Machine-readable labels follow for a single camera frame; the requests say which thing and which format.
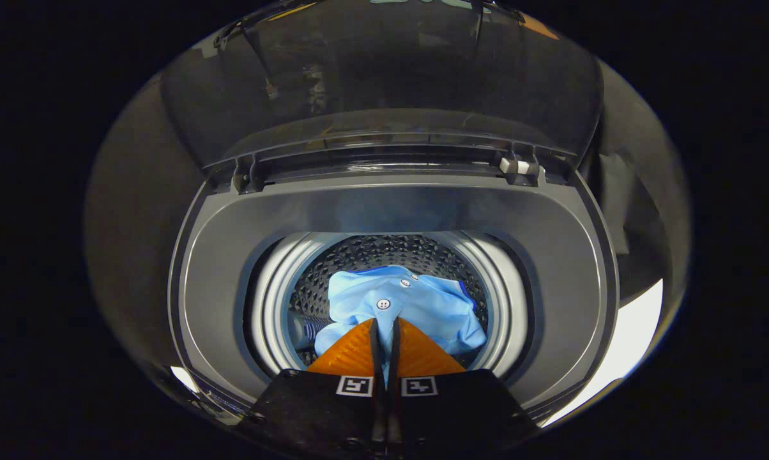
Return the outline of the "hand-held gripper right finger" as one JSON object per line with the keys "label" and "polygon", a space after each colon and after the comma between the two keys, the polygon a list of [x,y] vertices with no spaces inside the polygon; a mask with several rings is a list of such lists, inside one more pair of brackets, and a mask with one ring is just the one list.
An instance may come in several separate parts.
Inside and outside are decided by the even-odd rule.
{"label": "hand-held gripper right finger", "polygon": [[465,370],[405,319],[393,332],[388,457],[493,457],[537,435],[537,423],[494,372]]}

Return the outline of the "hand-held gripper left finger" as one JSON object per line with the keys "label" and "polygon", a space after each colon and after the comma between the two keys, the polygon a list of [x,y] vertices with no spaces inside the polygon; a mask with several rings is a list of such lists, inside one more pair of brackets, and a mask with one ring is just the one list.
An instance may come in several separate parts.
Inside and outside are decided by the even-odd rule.
{"label": "hand-held gripper left finger", "polygon": [[247,436],[291,457],[375,457],[385,442],[377,321],[353,327],[322,363],[279,372],[250,407]]}

